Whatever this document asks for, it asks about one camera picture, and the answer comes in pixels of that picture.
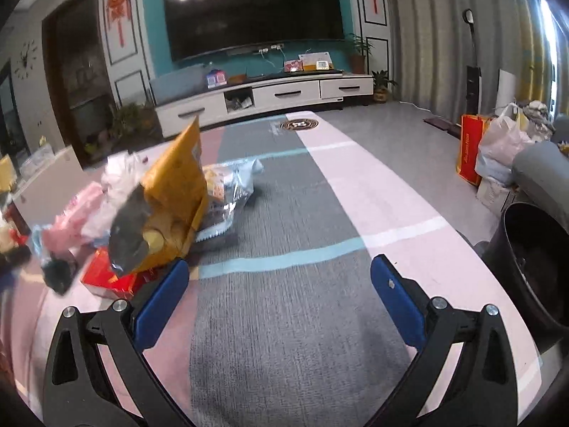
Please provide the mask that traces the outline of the clear blue snack bag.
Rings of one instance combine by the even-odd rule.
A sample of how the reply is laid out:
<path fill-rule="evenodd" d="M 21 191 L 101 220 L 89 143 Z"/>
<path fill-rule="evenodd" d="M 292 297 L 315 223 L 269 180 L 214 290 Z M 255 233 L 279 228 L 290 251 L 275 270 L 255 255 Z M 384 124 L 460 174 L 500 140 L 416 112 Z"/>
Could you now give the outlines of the clear blue snack bag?
<path fill-rule="evenodd" d="M 264 171 L 260 159 L 246 158 L 203 168 L 208 206 L 195 242 L 222 236 L 233 227 L 235 218 L 254 194 L 255 177 Z"/>

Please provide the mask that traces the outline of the black trash bin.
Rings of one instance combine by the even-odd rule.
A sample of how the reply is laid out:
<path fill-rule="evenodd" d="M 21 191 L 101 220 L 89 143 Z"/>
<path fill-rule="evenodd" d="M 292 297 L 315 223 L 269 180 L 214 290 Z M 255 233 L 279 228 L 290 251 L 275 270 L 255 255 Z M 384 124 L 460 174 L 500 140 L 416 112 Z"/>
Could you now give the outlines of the black trash bin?
<path fill-rule="evenodd" d="M 568 337 L 568 232 L 556 219 L 527 202 L 510 204 L 481 258 L 539 352 Z"/>

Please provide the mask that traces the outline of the large wall television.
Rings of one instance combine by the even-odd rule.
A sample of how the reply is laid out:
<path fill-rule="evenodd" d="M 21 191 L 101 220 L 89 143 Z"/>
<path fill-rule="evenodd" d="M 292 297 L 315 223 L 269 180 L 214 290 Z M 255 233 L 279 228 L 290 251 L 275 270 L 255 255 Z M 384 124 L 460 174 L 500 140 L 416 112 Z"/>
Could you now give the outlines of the large wall television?
<path fill-rule="evenodd" d="M 340 0 L 164 0 L 174 61 L 249 45 L 342 39 Z"/>

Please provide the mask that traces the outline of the dark green plastic bag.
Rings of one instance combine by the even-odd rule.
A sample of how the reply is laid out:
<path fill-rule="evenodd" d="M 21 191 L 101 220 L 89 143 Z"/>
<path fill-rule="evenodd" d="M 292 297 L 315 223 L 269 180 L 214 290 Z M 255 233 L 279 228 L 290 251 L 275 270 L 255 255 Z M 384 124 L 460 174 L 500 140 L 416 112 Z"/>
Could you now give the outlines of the dark green plastic bag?
<path fill-rule="evenodd" d="M 63 296 L 72 286 L 78 272 L 78 263 L 71 252 L 52 254 L 42 262 L 45 284 L 56 294 Z"/>

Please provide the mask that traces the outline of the striped pink grey tablecloth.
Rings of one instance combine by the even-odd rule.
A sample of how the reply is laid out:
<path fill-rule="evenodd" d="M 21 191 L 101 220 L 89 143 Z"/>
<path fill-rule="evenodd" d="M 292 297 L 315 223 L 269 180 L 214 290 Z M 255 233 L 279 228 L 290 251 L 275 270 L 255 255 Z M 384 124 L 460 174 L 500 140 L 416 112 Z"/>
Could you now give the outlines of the striped pink grey tablecloth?
<path fill-rule="evenodd" d="M 189 283 L 156 344 L 133 302 L 79 284 L 19 292 L 15 333 L 45 345 L 37 405 L 1 382 L 5 426 L 514 426 L 541 385 L 520 313 L 480 257 L 409 185 L 327 121 L 229 128 L 257 158 L 238 239 L 182 259 Z M 384 254 L 428 297 L 407 346 L 370 278 Z"/>

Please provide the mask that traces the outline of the translucent white plastic bag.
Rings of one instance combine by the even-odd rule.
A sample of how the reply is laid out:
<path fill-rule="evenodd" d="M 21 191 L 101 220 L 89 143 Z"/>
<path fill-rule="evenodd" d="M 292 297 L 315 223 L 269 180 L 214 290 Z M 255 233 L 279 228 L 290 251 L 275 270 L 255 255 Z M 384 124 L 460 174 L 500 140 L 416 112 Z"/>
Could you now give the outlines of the translucent white plastic bag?
<path fill-rule="evenodd" d="M 148 168 L 148 158 L 136 152 L 110 156 L 101 177 L 104 198 L 100 208 L 118 211 Z"/>

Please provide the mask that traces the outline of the white TV cabinet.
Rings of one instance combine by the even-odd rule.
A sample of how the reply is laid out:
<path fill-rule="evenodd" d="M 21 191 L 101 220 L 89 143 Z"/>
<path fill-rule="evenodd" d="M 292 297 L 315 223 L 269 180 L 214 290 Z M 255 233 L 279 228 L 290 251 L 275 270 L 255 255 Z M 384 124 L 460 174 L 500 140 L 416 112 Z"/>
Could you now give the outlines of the white TV cabinet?
<path fill-rule="evenodd" d="M 182 132 L 192 120 L 200 127 L 219 125 L 300 107 L 341 103 L 350 97 L 373 96 L 369 74 L 308 72 L 247 82 L 192 95 L 156 108 L 165 138 Z"/>

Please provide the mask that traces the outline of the yellow chip bag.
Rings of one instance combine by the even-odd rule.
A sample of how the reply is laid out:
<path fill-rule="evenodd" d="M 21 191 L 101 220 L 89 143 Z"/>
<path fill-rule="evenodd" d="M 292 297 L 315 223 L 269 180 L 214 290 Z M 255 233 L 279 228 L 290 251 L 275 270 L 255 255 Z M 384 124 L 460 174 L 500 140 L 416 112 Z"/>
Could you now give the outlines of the yellow chip bag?
<path fill-rule="evenodd" d="M 159 268 L 189 252 L 208 207 L 201 150 L 193 118 L 118 210 L 108 243 L 116 276 Z"/>

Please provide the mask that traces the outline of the red cigarette box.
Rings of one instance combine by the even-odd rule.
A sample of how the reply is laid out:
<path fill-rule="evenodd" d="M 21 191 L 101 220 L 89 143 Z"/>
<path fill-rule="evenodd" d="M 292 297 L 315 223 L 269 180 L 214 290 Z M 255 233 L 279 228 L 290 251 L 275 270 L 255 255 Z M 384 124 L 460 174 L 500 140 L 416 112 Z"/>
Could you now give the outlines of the red cigarette box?
<path fill-rule="evenodd" d="M 131 300 L 147 283 L 156 279 L 152 270 L 117 276 L 110 268 L 106 247 L 98 248 L 81 277 L 81 283 L 95 296 Z"/>

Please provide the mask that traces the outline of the red gift bag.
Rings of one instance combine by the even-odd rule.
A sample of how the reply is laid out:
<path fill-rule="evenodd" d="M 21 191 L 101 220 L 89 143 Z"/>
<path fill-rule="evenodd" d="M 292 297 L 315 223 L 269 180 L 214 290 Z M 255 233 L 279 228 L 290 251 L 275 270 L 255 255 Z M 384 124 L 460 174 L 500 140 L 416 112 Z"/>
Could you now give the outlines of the red gift bag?
<path fill-rule="evenodd" d="M 463 115 L 461 117 L 460 146 L 456 162 L 456 172 L 464 181 L 477 187 L 481 176 L 475 171 L 478 145 L 482 140 L 492 119 L 480 115 Z"/>

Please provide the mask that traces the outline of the pink plastic package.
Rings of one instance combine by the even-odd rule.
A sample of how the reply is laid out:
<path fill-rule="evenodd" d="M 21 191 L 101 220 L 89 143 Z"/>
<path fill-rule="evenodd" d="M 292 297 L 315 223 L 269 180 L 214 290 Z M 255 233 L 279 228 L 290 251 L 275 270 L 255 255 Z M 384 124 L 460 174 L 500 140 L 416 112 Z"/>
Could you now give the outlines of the pink plastic package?
<path fill-rule="evenodd" d="M 56 216 L 54 223 L 42 229 L 39 235 L 42 250 L 60 254 L 87 244 L 88 237 L 82 234 L 83 227 L 99 210 L 103 197 L 102 185 L 95 181 L 79 191 Z"/>

